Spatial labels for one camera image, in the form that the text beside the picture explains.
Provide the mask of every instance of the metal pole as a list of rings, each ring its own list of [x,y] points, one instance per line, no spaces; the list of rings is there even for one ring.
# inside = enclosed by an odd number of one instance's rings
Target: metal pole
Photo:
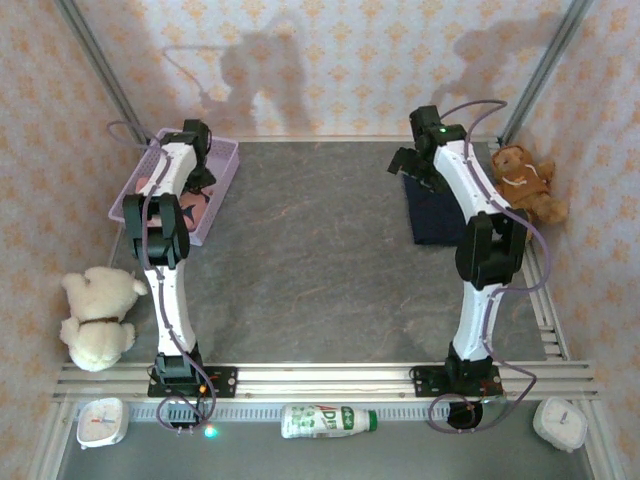
[[[580,27],[582,19],[592,3],[593,0],[573,0],[571,5],[569,5],[567,13],[562,19],[558,31],[551,40],[549,48],[547,48],[547,51],[536,67],[513,114],[511,114],[511,117],[507,121],[502,135],[499,137],[501,145],[508,145],[520,130],[527,114],[531,111],[547,79],[567,49],[569,42]]]
[[[63,18],[69,25],[69,28],[80,43],[82,50],[86,54],[87,59],[98,75],[98,78],[100,78],[100,81],[109,94],[109,97],[111,97],[111,100],[120,112],[122,119],[131,123],[140,124],[138,116],[133,111],[129,100],[127,100],[118,79],[113,73],[109,62],[107,62],[102,49],[98,45],[96,38],[93,36],[93,33],[82,16],[76,2],[74,0],[55,0],[55,3]],[[148,143],[148,139],[140,132],[130,127],[129,130],[137,142]]]

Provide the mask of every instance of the bear ear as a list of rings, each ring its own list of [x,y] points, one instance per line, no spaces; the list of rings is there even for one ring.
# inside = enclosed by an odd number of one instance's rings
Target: bear ear
[[[520,145],[517,145],[517,147],[520,150],[520,160],[525,164],[533,165],[533,156],[531,155],[531,152]]]
[[[146,295],[147,292],[147,286],[141,282],[140,280],[134,280],[133,281],[133,291],[136,292],[138,295]]]
[[[493,168],[494,172],[497,172],[497,170],[498,170],[497,167],[496,167],[496,160],[498,160],[498,158],[500,158],[500,155],[502,154],[503,151],[504,151],[504,148],[501,148],[496,153],[491,155],[491,168]]]

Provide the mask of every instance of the purple basket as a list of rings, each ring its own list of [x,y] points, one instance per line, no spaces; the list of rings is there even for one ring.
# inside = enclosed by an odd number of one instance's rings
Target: purple basket
[[[163,128],[156,135],[157,138],[162,138],[166,133],[178,132],[179,130],[173,128]],[[124,223],[124,215],[122,213],[122,200],[125,195],[135,193],[136,182],[140,177],[151,177],[158,161],[160,160],[160,153],[155,150],[147,150],[140,159],[138,166],[133,171],[131,177],[127,181],[118,198],[109,209],[109,218],[116,222]],[[200,223],[196,227],[195,231],[189,232],[189,238],[191,245],[202,246],[204,239],[207,237],[213,219],[216,217],[222,201],[224,200],[231,180],[238,170],[240,159],[238,157],[238,142],[229,140],[228,138],[211,138],[211,150],[207,155],[207,168],[216,177],[216,183],[213,185],[213,194],[209,200],[209,204],[200,220]]]

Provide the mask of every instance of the cable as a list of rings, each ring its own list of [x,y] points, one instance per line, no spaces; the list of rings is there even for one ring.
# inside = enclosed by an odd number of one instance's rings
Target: cable
[[[148,138],[153,139],[157,145],[154,145],[153,143],[150,143],[149,145],[144,145],[141,143],[134,143],[134,142],[128,142],[127,140],[123,140],[122,138],[118,137],[117,135],[115,135],[111,128],[114,125],[127,125],[130,126],[134,129],[138,129],[139,131],[141,131],[142,133],[144,133],[145,135],[148,136]],[[162,147],[160,147],[160,140],[153,134],[150,134],[149,132],[146,131],[146,129],[136,123],[132,123],[132,122],[128,122],[125,120],[115,120],[113,122],[109,122],[107,124],[107,132],[109,133],[109,135],[114,138],[117,142],[123,144],[123,145],[127,145],[127,146],[131,146],[131,147],[136,147],[136,148],[142,148],[144,150],[153,150],[153,151],[157,151],[160,153],[160,156],[162,157],[162,155],[164,155],[166,162],[165,165],[162,169],[162,171],[160,172],[160,175],[158,175],[158,179],[156,180],[155,184],[153,184],[151,186],[151,189],[149,191],[149,193],[147,194],[147,196],[144,199],[144,202],[142,204],[142,219],[145,222],[145,225],[142,229],[142,265],[145,269],[145,271],[150,271],[153,270],[156,274],[156,278],[158,280],[158,302],[160,304],[160,316],[162,317],[162,323],[164,324],[164,328],[167,329],[167,331],[169,332],[169,337],[171,338],[171,341],[174,343],[174,345],[176,346],[176,348],[178,349],[178,351],[180,352],[180,355],[182,355],[182,357],[189,363],[189,365],[191,365],[199,374],[200,376],[202,376],[202,378],[204,379],[205,383],[207,384],[207,388],[209,389],[209,391],[211,392],[211,409],[209,410],[209,412],[205,415],[203,415],[200,410],[196,407],[194,407],[191,402],[189,402],[188,399],[186,399],[183,395],[180,394],[175,394],[172,392],[172,395],[169,397],[164,398],[159,404],[158,407],[156,409],[156,420],[157,422],[164,427],[167,430],[171,430],[171,431],[177,431],[178,433],[181,432],[181,428],[175,428],[173,426],[171,426],[170,424],[166,423],[164,420],[162,420],[160,412],[162,411],[162,407],[169,401],[172,400],[178,400],[181,401],[183,403],[185,403],[196,415],[196,424],[194,426],[191,426],[189,429],[193,432],[194,428],[198,428],[200,427],[203,423],[207,422],[212,416],[213,416],[213,412],[215,411],[216,408],[216,391],[215,391],[215,387],[213,386],[213,382],[211,381],[211,379],[209,378],[209,375],[207,375],[207,373],[204,371],[204,369],[202,367],[200,367],[200,365],[198,365],[190,356],[187,352],[185,352],[185,350],[182,348],[182,346],[180,345],[180,342],[176,336],[176,334],[173,331],[173,326],[171,325],[171,323],[169,322],[169,319],[167,317],[167,312],[165,310],[164,307],[164,275],[162,274],[162,272],[160,271],[160,269],[158,267],[156,267],[155,265],[151,265],[151,262],[149,260],[149,232],[147,230],[147,214],[149,211],[149,203],[151,201],[151,197],[153,196],[153,193],[156,191],[156,189],[158,188],[158,184],[162,181],[162,179],[164,178],[164,176],[167,174],[167,171],[169,170],[169,167],[171,166],[171,155],[169,155],[169,153],[164,150]]]
[[[449,115],[449,114],[451,114],[453,112],[456,112],[456,111],[458,111],[458,110],[460,110],[462,108],[471,106],[471,105],[480,105],[480,104],[487,104],[487,103],[497,104],[498,106],[489,109],[488,111],[486,111],[485,113],[480,115],[478,118],[476,118],[474,120],[474,122],[471,124],[471,126],[469,127],[469,130],[467,130],[467,135],[466,135],[466,137],[464,139],[464,163],[467,166],[467,169],[469,170],[469,173],[473,177],[474,182],[476,183],[476,185],[478,186],[480,191],[484,194],[484,196],[487,199],[487,201],[493,207],[498,209],[501,213],[505,214],[507,217],[509,217],[512,220],[524,225],[528,230],[531,230],[533,235],[536,237],[536,239],[540,242],[540,245],[542,246],[542,250],[544,252],[544,257],[545,257],[545,268],[544,268],[544,273],[543,273],[542,278],[540,279],[540,281],[537,284],[533,285],[532,287],[527,287],[527,288],[502,287],[502,288],[498,288],[498,289],[493,291],[493,293],[489,297],[488,304],[487,304],[487,309],[485,310],[484,318],[482,320],[482,344],[484,345],[484,347],[487,350],[487,352],[489,353],[489,355],[496,362],[498,362],[499,364],[501,364],[501,365],[503,365],[503,366],[505,366],[507,368],[515,370],[516,372],[522,373],[523,375],[526,375],[526,376],[530,377],[531,378],[531,382],[529,383],[527,388],[525,388],[524,391],[520,394],[520,396],[518,396],[518,398],[516,398],[513,401],[513,403],[511,405],[509,405],[507,403],[507,406],[505,407],[505,409],[501,412],[501,414],[495,420],[489,422],[487,425],[484,425],[482,427],[475,427],[475,428],[471,428],[471,429],[468,429],[468,430],[462,430],[462,429],[448,430],[448,429],[440,427],[433,420],[433,410],[434,410],[436,404],[441,402],[444,399],[449,399],[449,398],[461,399],[467,405],[467,408],[469,408],[469,410],[471,411],[472,420],[471,420],[470,424],[472,424],[473,421],[475,420],[475,412],[474,412],[474,407],[471,404],[471,402],[464,395],[460,395],[460,394],[456,394],[456,393],[449,393],[449,394],[444,394],[444,395],[440,395],[439,397],[436,397],[433,400],[433,402],[431,403],[431,405],[429,406],[429,409],[427,410],[427,423],[429,424],[429,426],[431,428],[433,428],[434,430],[437,430],[438,432],[441,432],[441,433],[475,433],[475,432],[482,432],[482,431],[488,430],[488,429],[490,429],[492,427],[495,427],[498,423],[502,422],[505,418],[507,418],[511,414],[511,412],[513,412],[513,410],[522,402],[522,400],[524,400],[524,398],[528,395],[528,393],[531,391],[533,386],[538,381],[537,376],[533,372],[530,372],[530,371],[528,371],[528,370],[526,370],[526,369],[524,369],[522,367],[518,367],[516,365],[512,365],[512,364],[508,363],[506,360],[503,360],[499,356],[497,356],[496,353],[495,353],[495,350],[493,350],[493,348],[491,348],[491,345],[489,345],[489,338],[488,338],[489,318],[491,316],[491,310],[492,310],[493,305],[495,303],[495,298],[500,294],[504,294],[504,293],[508,293],[508,292],[517,292],[517,293],[532,293],[532,292],[535,292],[535,291],[541,289],[545,285],[545,283],[547,283],[547,280],[549,279],[549,276],[551,274],[551,254],[549,252],[549,246],[547,245],[547,242],[545,241],[545,239],[542,236],[542,234],[531,223],[529,223],[525,219],[521,218],[520,216],[516,215],[515,213],[510,212],[509,210],[505,209],[497,201],[495,201],[494,199],[491,198],[492,196],[489,193],[489,191],[486,189],[486,187],[484,186],[482,181],[480,180],[480,175],[476,171],[476,169],[475,169],[475,167],[473,165],[473,162],[471,162],[469,160],[469,145],[471,143],[471,132],[476,127],[476,125],[478,125],[482,120],[487,118],[492,113],[495,113],[498,110],[501,110],[504,107],[506,107],[507,106],[507,102],[505,102],[503,100],[476,100],[476,101],[473,101],[473,102],[467,102],[467,103],[463,103],[462,105],[459,105],[459,106],[447,111],[440,118],[443,119],[447,115]]]

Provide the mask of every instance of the teddy bear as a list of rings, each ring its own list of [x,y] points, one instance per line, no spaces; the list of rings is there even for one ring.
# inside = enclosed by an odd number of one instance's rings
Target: teddy bear
[[[62,278],[71,317],[62,322],[60,340],[69,347],[73,363],[99,372],[113,366],[133,346],[135,329],[121,323],[146,285],[133,274],[108,267],[93,267]]]
[[[520,145],[502,147],[491,156],[496,190],[514,209],[527,212],[530,223],[556,224],[566,220],[569,207],[549,195],[553,162],[534,165],[531,153]]]

